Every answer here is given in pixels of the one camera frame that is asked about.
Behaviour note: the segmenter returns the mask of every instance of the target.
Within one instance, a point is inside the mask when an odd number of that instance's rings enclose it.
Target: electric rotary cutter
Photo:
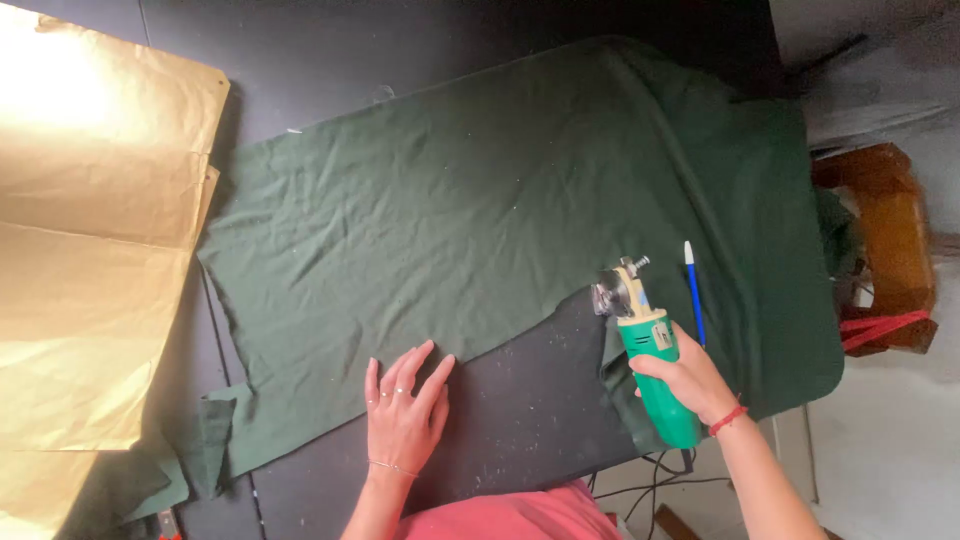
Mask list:
[[[668,362],[680,358],[673,327],[665,309],[647,301],[639,270],[650,262],[621,258],[620,264],[600,272],[600,282],[590,288],[593,311],[615,315],[623,345],[630,357],[650,355]],[[647,414],[663,442],[675,448],[693,448],[700,441],[700,420],[670,392],[666,382],[634,372]]]

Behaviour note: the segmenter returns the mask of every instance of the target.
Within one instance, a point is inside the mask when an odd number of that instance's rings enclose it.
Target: forearm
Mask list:
[[[410,492],[411,478],[371,465],[341,540],[390,540]]]
[[[746,416],[717,431],[751,540],[826,539],[756,423]]]

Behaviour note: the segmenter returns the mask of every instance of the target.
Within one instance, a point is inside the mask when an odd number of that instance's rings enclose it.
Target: pink shirt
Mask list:
[[[621,540],[586,486],[475,497],[408,516],[395,540]]]

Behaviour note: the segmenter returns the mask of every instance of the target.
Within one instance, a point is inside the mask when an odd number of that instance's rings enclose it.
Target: green motor housing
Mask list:
[[[627,355],[656,356],[668,362],[680,359],[680,349],[666,311],[657,309],[651,318],[618,325]],[[643,405],[663,442],[674,448],[693,448],[700,442],[700,419],[683,406],[666,382],[634,372]]]

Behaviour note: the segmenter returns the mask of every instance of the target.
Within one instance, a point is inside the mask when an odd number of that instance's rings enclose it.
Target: black table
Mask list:
[[[605,34],[638,37],[754,95],[783,93],[766,0],[14,3],[223,69],[232,86],[215,165],[237,144]],[[636,457],[597,379],[603,332],[581,291],[456,370],[444,439],[407,510],[542,488]],[[245,379],[199,264],[166,357],[177,366],[166,370],[178,381],[172,422]],[[186,538],[337,537],[367,468],[365,437],[361,417],[234,480],[224,497],[183,504]]]

